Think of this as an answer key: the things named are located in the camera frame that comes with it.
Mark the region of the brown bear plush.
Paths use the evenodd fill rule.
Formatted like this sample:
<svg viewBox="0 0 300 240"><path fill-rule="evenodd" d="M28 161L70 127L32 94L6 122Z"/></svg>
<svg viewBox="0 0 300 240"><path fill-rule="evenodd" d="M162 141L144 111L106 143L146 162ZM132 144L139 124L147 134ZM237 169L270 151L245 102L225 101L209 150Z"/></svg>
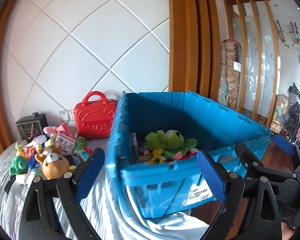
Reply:
<svg viewBox="0 0 300 240"><path fill-rule="evenodd" d="M58 179L65 172L74 172L75 165L71 165L65 156L61 155L62 148L58 146L47 146L42 153L34 155L35 160L42 165L43 175L47 180Z"/></svg>

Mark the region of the light green frog plush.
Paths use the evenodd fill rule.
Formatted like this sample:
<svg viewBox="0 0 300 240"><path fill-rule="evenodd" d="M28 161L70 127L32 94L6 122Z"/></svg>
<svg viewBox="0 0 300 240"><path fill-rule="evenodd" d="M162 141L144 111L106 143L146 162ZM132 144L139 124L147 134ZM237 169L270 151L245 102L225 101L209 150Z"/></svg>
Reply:
<svg viewBox="0 0 300 240"><path fill-rule="evenodd" d="M167 159L181 160L185 159L191 150L196 149L197 141L193 138L184 139L177 130L157 130L145 136L145 146L149 151L162 149Z"/></svg>

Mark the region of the yellow snowball clamp toy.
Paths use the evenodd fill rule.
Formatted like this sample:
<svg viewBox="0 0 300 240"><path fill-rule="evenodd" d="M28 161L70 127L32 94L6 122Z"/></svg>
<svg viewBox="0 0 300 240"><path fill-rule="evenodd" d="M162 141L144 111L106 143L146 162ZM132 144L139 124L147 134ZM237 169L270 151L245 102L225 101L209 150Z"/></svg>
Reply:
<svg viewBox="0 0 300 240"><path fill-rule="evenodd" d="M154 149L152 154L153 157L149 161L149 165L162 164L165 162L164 150L162 148Z"/></svg>

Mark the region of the teal plush with blue hair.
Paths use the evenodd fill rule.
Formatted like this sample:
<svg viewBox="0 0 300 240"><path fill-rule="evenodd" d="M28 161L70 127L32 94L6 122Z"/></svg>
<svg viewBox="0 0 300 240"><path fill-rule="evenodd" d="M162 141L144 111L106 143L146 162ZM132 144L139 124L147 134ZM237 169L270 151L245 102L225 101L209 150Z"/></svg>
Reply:
<svg viewBox="0 0 300 240"><path fill-rule="evenodd" d="M36 176L41 176L45 179L41 164L32 155L29 159L29 169L26 176L27 182L31 182Z"/></svg>

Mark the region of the teal and red toothpaste box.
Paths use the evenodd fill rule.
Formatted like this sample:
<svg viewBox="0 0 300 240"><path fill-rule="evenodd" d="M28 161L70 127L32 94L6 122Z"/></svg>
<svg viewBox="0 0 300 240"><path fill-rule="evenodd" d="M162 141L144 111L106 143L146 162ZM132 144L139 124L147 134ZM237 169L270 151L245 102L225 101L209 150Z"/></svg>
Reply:
<svg viewBox="0 0 300 240"><path fill-rule="evenodd" d="M88 160L92 153L93 151L88 146L86 146L82 150L76 151L76 154L81 161Z"/></svg>

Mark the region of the yellow duck plush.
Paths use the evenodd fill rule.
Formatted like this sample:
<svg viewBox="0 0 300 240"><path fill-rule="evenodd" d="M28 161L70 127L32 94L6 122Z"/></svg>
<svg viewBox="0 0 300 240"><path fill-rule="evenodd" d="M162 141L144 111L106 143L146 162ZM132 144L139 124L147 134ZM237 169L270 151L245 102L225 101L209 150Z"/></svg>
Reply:
<svg viewBox="0 0 300 240"><path fill-rule="evenodd" d="M27 160L30 159L29 151L31 149L31 146L29 146L29 143L27 140L23 140L22 142L16 142L15 143L15 150L16 150L16 156L23 157Z"/></svg>

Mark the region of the pink white carton box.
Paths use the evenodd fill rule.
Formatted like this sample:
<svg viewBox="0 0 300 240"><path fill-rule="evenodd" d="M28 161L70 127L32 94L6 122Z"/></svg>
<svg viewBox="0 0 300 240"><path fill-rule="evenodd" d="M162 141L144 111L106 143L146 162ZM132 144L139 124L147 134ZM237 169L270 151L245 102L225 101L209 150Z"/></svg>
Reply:
<svg viewBox="0 0 300 240"><path fill-rule="evenodd" d="M75 148L76 140L59 132L55 139L55 145L60 146L64 155L72 154Z"/></svg>

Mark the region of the green card package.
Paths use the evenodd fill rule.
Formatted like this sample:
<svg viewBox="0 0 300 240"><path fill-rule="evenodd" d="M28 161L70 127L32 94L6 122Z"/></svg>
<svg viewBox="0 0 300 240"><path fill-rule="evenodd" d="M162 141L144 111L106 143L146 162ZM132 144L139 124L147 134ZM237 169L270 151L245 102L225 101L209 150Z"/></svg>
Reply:
<svg viewBox="0 0 300 240"><path fill-rule="evenodd" d="M85 143L85 138L82 137L82 136L78 136L76 138L76 143L75 143L75 146L74 146L74 149L73 149L73 155L76 155L77 152L83 150L86 146L86 143Z"/></svg>

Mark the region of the pink pig plush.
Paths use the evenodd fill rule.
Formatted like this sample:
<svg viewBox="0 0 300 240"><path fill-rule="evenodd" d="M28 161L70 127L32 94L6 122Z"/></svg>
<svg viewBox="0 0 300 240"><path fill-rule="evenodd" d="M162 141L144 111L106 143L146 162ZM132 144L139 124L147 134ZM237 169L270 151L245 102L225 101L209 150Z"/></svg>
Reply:
<svg viewBox="0 0 300 240"><path fill-rule="evenodd" d="M57 126L46 126L43 128L43 132L48 137L51 137L52 134L57 134Z"/></svg>

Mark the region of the blue plastic storage crate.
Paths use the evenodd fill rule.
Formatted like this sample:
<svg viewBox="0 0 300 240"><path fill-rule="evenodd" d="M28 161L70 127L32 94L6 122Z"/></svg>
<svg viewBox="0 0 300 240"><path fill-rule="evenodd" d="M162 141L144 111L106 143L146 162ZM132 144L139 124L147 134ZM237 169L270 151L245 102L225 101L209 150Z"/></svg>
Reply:
<svg viewBox="0 0 300 240"><path fill-rule="evenodd" d="M163 163L141 161L145 137L173 129L185 139L180 160L166 150ZM196 161L207 152L226 170L245 176L235 154L239 142L262 158L268 127L193 92L123 93L108 140L106 171L121 211L136 205L143 218L160 218L214 201Z"/></svg>

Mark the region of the black gift box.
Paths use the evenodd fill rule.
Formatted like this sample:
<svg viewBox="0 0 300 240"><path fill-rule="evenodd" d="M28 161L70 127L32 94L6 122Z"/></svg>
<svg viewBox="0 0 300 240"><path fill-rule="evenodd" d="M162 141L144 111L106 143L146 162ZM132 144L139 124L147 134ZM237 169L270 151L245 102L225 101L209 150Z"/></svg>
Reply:
<svg viewBox="0 0 300 240"><path fill-rule="evenodd" d="M34 112L29 116L20 118L16 123L17 132L21 141L30 142L37 136L44 135L43 128L48 126L46 115Z"/></svg>

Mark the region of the red bear suitcase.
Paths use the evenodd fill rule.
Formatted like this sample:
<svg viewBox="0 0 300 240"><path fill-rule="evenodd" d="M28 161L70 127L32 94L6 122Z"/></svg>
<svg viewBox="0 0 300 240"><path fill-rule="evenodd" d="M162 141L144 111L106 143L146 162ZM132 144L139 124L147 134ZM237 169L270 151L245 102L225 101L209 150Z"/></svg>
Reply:
<svg viewBox="0 0 300 240"><path fill-rule="evenodd" d="M113 126L117 101L99 91L88 93L74 108L78 135L85 139L108 138Z"/></svg>

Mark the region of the rolled patterned carpet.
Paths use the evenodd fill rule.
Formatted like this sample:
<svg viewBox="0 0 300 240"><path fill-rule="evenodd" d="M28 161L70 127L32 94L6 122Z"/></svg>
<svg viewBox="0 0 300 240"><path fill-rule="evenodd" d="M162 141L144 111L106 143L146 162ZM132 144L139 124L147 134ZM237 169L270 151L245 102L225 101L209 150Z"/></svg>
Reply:
<svg viewBox="0 0 300 240"><path fill-rule="evenodd" d="M238 106L241 64L241 44L232 39L224 40L221 44L221 72L217 101L234 111Z"/></svg>

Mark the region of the wooden slat room divider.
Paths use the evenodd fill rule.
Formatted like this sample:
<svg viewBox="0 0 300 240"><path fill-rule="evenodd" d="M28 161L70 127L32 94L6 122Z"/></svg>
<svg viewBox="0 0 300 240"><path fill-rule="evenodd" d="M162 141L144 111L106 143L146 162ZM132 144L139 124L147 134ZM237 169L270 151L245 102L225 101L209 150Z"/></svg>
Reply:
<svg viewBox="0 0 300 240"><path fill-rule="evenodd" d="M229 103L270 126L279 92L280 56L270 0L223 0L229 41L236 48Z"/></svg>

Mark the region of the white wall socket panel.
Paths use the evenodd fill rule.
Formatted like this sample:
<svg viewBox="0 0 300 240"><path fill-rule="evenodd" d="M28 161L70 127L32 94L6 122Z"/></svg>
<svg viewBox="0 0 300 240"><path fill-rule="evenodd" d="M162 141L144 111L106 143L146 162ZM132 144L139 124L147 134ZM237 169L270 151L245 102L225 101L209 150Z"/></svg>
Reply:
<svg viewBox="0 0 300 240"><path fill-rule="evenodd" d="M75 113L73 109L59 111L59 117L62 121L74 121Z"/></svg>

